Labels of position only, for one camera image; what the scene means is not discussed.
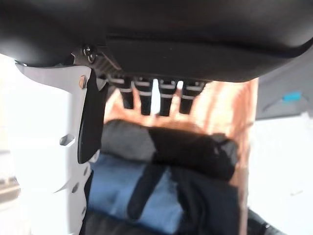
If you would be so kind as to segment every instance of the black strap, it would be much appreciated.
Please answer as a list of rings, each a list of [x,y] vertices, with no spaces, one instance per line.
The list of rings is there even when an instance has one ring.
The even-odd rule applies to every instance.
[[[153,193],[156,185],[164,174],[166,166],[148,164],[138,180],[127,206],[129,219],[138,220]]]

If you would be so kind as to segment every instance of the white wall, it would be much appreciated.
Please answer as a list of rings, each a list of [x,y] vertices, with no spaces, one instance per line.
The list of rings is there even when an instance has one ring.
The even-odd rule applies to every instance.
[[[312,235],[313,120],[257,121],[252,130],[248,204],[288,235]]]

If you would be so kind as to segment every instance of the gray fabric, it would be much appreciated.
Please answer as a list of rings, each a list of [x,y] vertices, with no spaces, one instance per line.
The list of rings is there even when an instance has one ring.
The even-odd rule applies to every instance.
[[[113,120],[104,125],[101,151],[128,160],[150,161],[156,148],[147,128]]]

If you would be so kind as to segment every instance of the white plastic mount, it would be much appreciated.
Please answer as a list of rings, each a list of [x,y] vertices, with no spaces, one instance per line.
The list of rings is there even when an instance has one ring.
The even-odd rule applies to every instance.
[[[5,103],[9,145],[33,235],[78,235],[86,213],[89,162],[77,160],[91,69],[12,64]]]

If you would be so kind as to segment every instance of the blue fabric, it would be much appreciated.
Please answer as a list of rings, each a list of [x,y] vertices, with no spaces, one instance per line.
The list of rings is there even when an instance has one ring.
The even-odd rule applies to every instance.
[[[127,220],[128,202],[145,166],[144,163],[101,154],[99,160],[91,165],[94,175],[89,209]],[[182,214],[176,184],[171,180],[171,173],[167,169],[135,223],[161,233],[173,234],[179,228]]]

